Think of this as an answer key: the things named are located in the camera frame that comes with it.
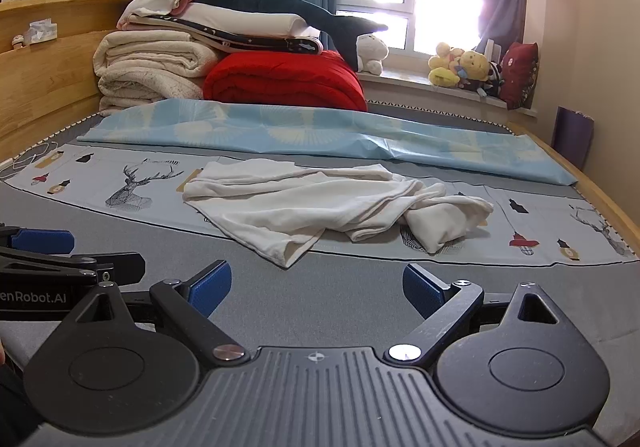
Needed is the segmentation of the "white small garment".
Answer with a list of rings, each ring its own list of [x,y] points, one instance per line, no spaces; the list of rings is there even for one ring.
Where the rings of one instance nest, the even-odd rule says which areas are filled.
[[[435,254],[494,211],[482,198],[451,196],[441,182],[427,186],[381,164],[323,168],[267,159],[210,162],[184,185],[182,199],[226,236],[283,268],[328,230],[361,242],[396,222]]]

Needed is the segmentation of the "printed deer bed sheet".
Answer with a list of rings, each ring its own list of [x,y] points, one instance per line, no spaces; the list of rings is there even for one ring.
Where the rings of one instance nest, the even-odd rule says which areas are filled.
[[[208,164],[237,172],[244,158],[66,144],[9,178],[11,187],[93,212],[203,236],[221,230],[183,202],[184,186]],[[355,243],[328,230],[316,252],[369,259],[403,259],[483,266],[601,266],[638,262],[613,226],[570,188],[457,170],[392,164],[389,169],[450,196],[477,196],[494,211],[468,235],[434,254],[405,222]]]

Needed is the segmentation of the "wooden bed headboard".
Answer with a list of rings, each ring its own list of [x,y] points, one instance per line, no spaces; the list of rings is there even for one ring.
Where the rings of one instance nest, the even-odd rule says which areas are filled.
[[[1,159],[98,111],[92,56],[130,0],[10,0],[1,5]],[[50,42],[12,40],[30,22],[58,25]]]

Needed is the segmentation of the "light blue patterned sheet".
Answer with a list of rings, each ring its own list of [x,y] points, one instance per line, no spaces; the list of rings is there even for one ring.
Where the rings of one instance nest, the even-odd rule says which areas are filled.
[[[95,144],[396,160],[558,186],[577,181],[525,135],[329,108],[166,99],[111,114],[82,138]]]

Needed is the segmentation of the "cream folded blanket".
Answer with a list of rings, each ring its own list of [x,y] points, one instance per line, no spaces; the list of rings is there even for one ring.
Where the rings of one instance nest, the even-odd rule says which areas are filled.
[[[205,77],[220,60],[218,52],[183,32],[111,32],[92,58],[99,114],[170,98],[201,99]]]

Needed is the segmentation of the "tissue box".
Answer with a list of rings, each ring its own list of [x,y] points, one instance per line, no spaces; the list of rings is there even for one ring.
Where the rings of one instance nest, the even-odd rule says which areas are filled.
[[[29,23],[29,28],[24,33],[26,46],[40,44],[56,40],[58,38],[58,25],[51,19],[43,19]]]

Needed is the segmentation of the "purple box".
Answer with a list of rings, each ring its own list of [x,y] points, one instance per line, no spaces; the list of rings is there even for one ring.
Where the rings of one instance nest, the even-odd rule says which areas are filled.
[[[579,111],[559,107],[551,147],[578,170],[586,164],[594,133],[594,120]]]

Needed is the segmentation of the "yellow plush toys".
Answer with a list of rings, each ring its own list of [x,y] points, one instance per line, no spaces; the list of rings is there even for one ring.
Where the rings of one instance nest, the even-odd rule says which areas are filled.
[[[445,43],[436,47],[428,60],[428,81],[436,87],[465,89],[480,97],[497,97],[503,84],[501,66],[475,50],[454,48]]]

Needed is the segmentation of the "dark red cushion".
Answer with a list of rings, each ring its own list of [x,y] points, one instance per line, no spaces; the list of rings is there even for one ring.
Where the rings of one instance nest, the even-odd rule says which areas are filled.
[[[514,42],[502,58],[499,98],[509,110],[523,108],[533,95],[538,74],[538,44]]]

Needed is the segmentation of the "red folded blanket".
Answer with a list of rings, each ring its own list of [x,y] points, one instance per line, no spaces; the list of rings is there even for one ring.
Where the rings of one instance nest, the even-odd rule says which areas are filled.
[[[206,76],[203,98],[226,103],[368,110],[356,72],[332,50],[318,55],[274,51],[232,54]]]

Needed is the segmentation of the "white folded pillow stack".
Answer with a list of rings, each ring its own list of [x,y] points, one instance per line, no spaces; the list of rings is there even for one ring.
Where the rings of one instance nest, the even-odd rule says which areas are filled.
[[[133,0],[117,27],[186,32],[227,54],[263,50],[318,55],[323,51],[319,31],[297,14],[243,12],[193,0]]]

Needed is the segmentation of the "white plush toy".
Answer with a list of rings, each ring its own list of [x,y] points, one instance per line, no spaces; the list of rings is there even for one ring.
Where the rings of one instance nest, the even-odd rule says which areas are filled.
[[[388,57],[386,43],[373,34],[360,35],[357,40],[358,72],[380,76],[383,61]]]

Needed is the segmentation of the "dark teal shark plush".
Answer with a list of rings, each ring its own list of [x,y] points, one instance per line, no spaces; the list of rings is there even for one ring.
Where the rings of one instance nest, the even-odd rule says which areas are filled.
[[[260,14],[297,14],[332,40],[353,71],[358,70],[357,40],[361,35],[387,30],[384,24],[354,16],[337,16],[306,0],[196,0],[198,3]]]

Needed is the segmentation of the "wooden bed side rail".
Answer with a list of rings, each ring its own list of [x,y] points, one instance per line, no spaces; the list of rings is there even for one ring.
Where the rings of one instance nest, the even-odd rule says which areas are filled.
[[[514,122],[506,123],[506,127],[514,135],[526,135],[532,138],[536,142],[538,147],[541,147],[544,152],[551,156],[551,158],[562,167],[570,172],[577,182],[574,186],[575,190],[587,201],[589,201],[594,208],[609,222],[616,233],[624,239],[624,241],[631,247],[634,254],[639,255],[639,227],[634,221],[624,212],[622,208],[608,195],[606,194],[594,181],[592,181],[586,174],[578,170],[570,161],[563,158],[558,152],[553,150],[548,144],[543,142],[533,133],[530,133],[525,127],[518,125]]]

